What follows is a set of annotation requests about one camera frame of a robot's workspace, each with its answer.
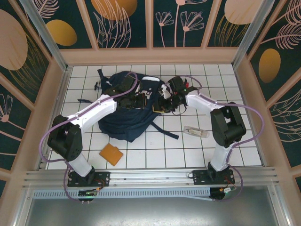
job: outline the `white tile floor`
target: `white tile floor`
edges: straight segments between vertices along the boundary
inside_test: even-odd
[[[62,115],[68,116],[88,106],[77,99],[96,100],[101,90],[94,91],[98,81],[97,69],[102,69],[104,76],[112,76],[121,71],[133,71],[160,77],[168,81],[175,75],[192,75],[203,86],[202,93],[221,102],[242,104],[242,97],[232,66],[228,65],[117,65],[117,66],[77,66],[73,68],[66,97],[62,107]],[[188,79],[190,85],[198,86]],[[243,140],[253,136],[246,111],[240,109],[247,128]],[[175,114],[158,116],[155,123],[161,128],[180,136],[178,140],[165,136],[149,126],[134,142],[120,141],[101,133],[98,124],[90,128],[83,136],[83,154],[96,169],[137,169],[137,168],[184,168],[204,167],[214,153],[215,140],[212,136],[210,119],[202,112],[188,107],[184,112],[181,106]],[[184,126],[192,126],[209,131],[209,138],[193,137],[182,132]],[[120,149],[124,154],[116,166],[109,164],[99,155],[108,144]],[[50,159],[60,158],[52,152]],[[260,166],[261,160],[255,142],[241,145],[233,151],[230,163],[234,166]],[[65,169],[63,162],[51,163],[47,169]]]

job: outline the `vent grille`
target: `vent grille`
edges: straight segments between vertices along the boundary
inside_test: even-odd
[[[77,198],[78,190],[68,192],[72,198]],[[210,188],[158,188],[158,189],[103,189],[94,198],[158,198],[182,196],[209,196]],[[64,190],[38,190],[34,199],[66,199]]]

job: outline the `flower illustration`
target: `flower illustration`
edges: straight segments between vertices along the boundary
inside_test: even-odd
[[[175,0],[175,2],[178,4],[178,6],[183,6],[185,4],[199,4],[206,2],[207,0]]]
[[[170,12],[168,12],[168,13],[164,12],[162,14],[160,12],[157,12],[156,13],[156,19],[159,23],[160,30],[161,30],[162,44],[163,44],[163,47],[165,47],[164,39],[163,39],[163,33],[162,33],[162,27],[174,24],[174,20],[172,20],[172,16],[171,16]]]
[[[13,106],[13,98],[10,95],[7,95],[6,99],[5,99],[4,95],[1,93],[0,94],[0,123],[1,122],[3,122],[3,123],[8,122],[9,124],[19,128],[19,129],[25,130],[24,128],[12,123],[9,120],[9,114],[11,112],[12,106]],[[10,138],[12,138],[14,140],[17,140],[17,141],[21,141],[20,138],[15,137],[11,134],[8,134],[8,133],[6,133],[2,130],[0,130],[0,134],[3,134],[5,136],[10,137]]]
[[[200,30],[204,28],[202,12],[191,12],[187,17],[187,11],[181,13],[181,23],[184,31],[183,47],[185,47],[186,32]]]
[[[0,94],[0,121],[7,122],[9,120],[9,113],[13,105],[13,98],[9,95],[6,96],[6,101],[4,95]]]

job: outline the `mounting plate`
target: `mounting plate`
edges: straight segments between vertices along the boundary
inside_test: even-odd
[[[228,182],[224,177],[227,177],[233,184],[235,183],[234,175],[232,170],[226,170],[222,173],[217,174],[215,181],[208,175],[208,170],[194,170],[192,171],[194,185],[227,185]]]
[[[108,187],[110,182],[110,172],[95,172],[94,180],[89,185],[85,180],[82,179],[80,175],[78,175],[75,172],[71,172],[69,174],[67,186],[68,187],[101,187],[103,186],[103,181],[104,181],[104,187]]]

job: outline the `navy backpack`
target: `navy backpack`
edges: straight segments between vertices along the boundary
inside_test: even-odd
[[[110,78],[104,77],[101,69],[98,70],[98,73],[101,77],[100,85],[102,93],[104,93],[106,89],[120,84],[129,72],[120,72],[112,75]],[[158,90],[164,82],[161,80],[158,81],[157,77],[155,77],[155,80],[152,79],[154,77],[144,74],[137,73],[137,76],[142,84],[142,90],[140,90],[140,92],[143,92],[147,97],[146,107],[144,109],[118,109],[112,114],[100,119],[98,122],[99,129],[103,133],[108,134],[111,138],[133,142],[146,130],[146,128],[148,128],[149,125],[152,125],[159,132],[178,139],[178,135],[164,131],[153,123],[153,120],[159,113],[153,112],[152,106],[154,101],[159,98],[160,94]]]

